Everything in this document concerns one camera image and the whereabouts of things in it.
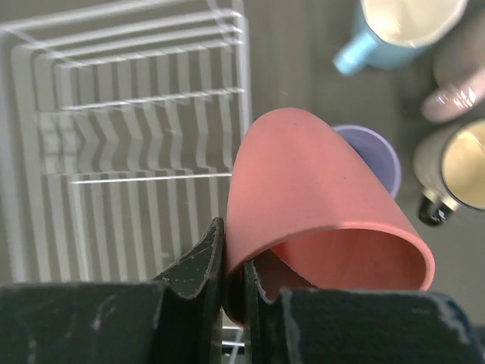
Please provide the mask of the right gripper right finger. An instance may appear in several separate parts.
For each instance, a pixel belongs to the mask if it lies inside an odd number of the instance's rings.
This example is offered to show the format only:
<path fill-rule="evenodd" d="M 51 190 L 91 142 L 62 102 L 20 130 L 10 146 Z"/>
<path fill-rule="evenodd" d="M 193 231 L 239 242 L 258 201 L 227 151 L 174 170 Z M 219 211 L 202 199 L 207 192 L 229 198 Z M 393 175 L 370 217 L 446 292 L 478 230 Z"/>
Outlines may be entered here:
<path fill-rule="evenodd" d="M 423 291 L 322 290 L 276 257 L 244 265 L 252 363 L 479 363 L 450 297 Z"/>

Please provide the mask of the purple cup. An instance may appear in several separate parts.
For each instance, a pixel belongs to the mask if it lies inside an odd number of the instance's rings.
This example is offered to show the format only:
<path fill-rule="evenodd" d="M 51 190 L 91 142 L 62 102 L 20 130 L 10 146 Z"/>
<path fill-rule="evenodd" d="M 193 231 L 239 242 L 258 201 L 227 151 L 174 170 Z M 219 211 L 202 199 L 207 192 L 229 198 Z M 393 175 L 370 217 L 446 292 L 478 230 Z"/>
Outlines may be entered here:
<path fill-rule="evenodd" d="M 402 166 L 392 145 L 376 131 L 354 124 L 333 128 L 361 157 L 387 192 L 396 198 L 402 182 Z"/>

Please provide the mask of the clear pink glass mug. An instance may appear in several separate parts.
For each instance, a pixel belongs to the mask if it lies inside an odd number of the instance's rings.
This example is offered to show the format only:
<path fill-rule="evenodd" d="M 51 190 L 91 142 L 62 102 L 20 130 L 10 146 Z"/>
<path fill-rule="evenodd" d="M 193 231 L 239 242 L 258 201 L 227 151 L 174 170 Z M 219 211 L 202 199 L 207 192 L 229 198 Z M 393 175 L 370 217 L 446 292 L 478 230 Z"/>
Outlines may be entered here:
<path fill-rule="evenodd" d="M 437 49 L 433 63 L 437 89 L 421 112 L 434 123 L 455 119 L 484 100 L 484 15 L 459 25 Z"/>

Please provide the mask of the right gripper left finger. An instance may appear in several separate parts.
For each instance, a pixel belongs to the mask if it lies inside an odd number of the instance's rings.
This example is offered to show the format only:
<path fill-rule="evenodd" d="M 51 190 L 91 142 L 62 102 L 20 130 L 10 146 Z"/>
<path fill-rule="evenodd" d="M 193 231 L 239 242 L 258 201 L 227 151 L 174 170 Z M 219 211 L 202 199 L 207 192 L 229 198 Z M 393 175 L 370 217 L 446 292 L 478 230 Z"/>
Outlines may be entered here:
<path fill-rule="evenodd" d="M 224 222 L 150 281 L 1 288 L 3 363 L 219 363 Z"/>

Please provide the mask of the pink cup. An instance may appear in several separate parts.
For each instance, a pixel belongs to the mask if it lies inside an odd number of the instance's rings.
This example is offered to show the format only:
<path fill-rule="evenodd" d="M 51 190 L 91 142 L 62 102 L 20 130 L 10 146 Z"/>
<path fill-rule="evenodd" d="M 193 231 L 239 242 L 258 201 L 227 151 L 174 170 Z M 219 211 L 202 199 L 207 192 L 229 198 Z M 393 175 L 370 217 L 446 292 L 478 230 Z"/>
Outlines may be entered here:
<path fill-rule="evenodd" d="M 318 116 L 279 108 L 244 136 L 230 180 L 223 307 L 242 324 L 242 267 L 274 253 L 328 290 L 427 290 L 435 261 L 357 152 Z"/>

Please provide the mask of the cream ceramic mug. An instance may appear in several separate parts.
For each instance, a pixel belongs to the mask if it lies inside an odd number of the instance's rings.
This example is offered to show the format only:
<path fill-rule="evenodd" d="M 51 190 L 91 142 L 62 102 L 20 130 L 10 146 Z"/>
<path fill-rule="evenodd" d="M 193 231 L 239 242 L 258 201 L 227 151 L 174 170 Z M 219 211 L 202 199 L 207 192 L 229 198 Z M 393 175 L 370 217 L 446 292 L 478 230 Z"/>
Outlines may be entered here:
<path fill-rule="evenodd" d="M 484 119 L 439 127 L 415 148 L 413 170 L 423 187 L 418 218 L 446 223 L 460 207 L 484 210 Z"/>

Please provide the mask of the light blue mug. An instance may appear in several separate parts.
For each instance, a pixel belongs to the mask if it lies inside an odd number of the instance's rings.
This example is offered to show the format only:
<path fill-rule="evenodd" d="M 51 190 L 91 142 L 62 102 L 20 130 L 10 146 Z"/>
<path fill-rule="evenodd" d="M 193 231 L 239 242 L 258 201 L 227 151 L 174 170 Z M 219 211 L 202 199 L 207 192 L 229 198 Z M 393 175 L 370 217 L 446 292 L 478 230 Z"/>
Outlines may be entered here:
<path fill-rule="evenodd" d="M 393 69 L 441 40 L 462 18 L 466 1 L 360 1 L 352 38 L 333 64 L 344 75 L 363 67 Z"/>

